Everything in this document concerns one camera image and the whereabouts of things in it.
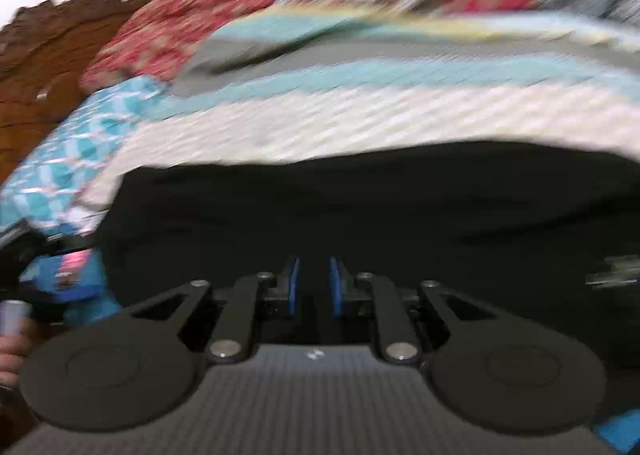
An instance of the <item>gray fabric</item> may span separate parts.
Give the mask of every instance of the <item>gray fabric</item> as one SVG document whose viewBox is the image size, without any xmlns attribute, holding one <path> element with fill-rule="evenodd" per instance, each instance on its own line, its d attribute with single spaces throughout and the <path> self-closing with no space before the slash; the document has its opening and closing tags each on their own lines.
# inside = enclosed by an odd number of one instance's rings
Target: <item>gray fabric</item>
<svg viewBox="0 0 640 455">
<path fill-rule="evenodd" d="M 262 345 L 249 361 L 210 368 L 151 424 L 112 434 L 42 425 L 6 455 L 614 454 L 585 427 L 493 433 L 445 409 L 414 369 L 364 346 L 320 348 Z"/>
<path fill-rule="evenodd" d="M 564 41 L 501 40 L 481 44 L 452 44 L 397 38 L 340 40 L 329 37 L 278 44 L 211 38 L 182 68 L 169 93 L 178 97 L 193 96 L 218 90 L 229 83 L 245 82 L 317 64 L 334 65 L 365 58 L 505 57 L 532 52 L 587 58 L 640 74 L 640 59 L 631 53 Z"/>
</svg>

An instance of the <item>black circular disc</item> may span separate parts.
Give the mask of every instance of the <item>black circular disc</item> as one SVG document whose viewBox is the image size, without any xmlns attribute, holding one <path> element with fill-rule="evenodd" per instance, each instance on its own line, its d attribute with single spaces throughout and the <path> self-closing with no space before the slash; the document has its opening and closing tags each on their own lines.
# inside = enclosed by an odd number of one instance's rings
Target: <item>black circular disc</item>
<svg viewBox="0 0 640 455">
<path fill-rule="evenodd" d="M 547 435 L 586 422 L 604 394 L 600 360 L 544 327 L 474 322 L 436 353 L 430 379 L 464 419 L 495 431 Z"/>
<path fill-rule="evenodd" d="M 20 390 L 44 421 L 113 431 L 174 408 L 194 375 L 193 355 L 165 324 L 121 318 L 43 345 L 20 371 Z"/>
</svg>

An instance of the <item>wooden headboard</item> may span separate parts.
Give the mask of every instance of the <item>wooden headboard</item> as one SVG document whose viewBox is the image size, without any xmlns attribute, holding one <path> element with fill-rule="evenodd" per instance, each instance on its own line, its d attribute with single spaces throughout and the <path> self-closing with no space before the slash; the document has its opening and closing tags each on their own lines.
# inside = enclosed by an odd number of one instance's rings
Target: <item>wooden headboard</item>
<svg viewBox="0 0 640 455">
<path fill-rule="evenodd" d="M 50 0 L 0 29 L 0 182 L 86 97 L 78 77 L 151 0 Z"/>
</svg>

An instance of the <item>black fabric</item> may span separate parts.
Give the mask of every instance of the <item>black fabric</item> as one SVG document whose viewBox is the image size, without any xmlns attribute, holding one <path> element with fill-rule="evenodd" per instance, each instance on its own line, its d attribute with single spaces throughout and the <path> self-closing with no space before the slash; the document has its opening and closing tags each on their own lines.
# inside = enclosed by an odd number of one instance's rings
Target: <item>black fabric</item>
<svg viewBox="0 0 640 455">
<path fill-rule="evenodd" d="M 437 279 L 577 337 L 633 366 L 635 295 L 586 275 L 638 239 L 640 166 L 619 156 L 526 143 L 448 143 L 284 166 L 178 166 L 128 173 L 97 231 L 108 284 L 130 305 L 190 279 L 228 286 L 302 258 L 301 322 L 327 319 L 328 257 L 398 285 Z M 640 403 L 640 388 L 607 414 Z"/>
</svg>

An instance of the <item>human hand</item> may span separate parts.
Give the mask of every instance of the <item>human hand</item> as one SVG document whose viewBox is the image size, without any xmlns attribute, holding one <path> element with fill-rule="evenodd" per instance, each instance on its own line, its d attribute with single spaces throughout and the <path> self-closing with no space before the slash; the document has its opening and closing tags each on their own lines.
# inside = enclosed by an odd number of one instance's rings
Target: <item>human hand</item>
<svg viewBox="0 0 640 455">
<path fill-rule="evenodd" d="M 24 320 L 20 332 L 13 336 L 0 336 L 0 386 L 14 388 L 24 358 L 33 347 L 35 324 Z"/>
</svg>

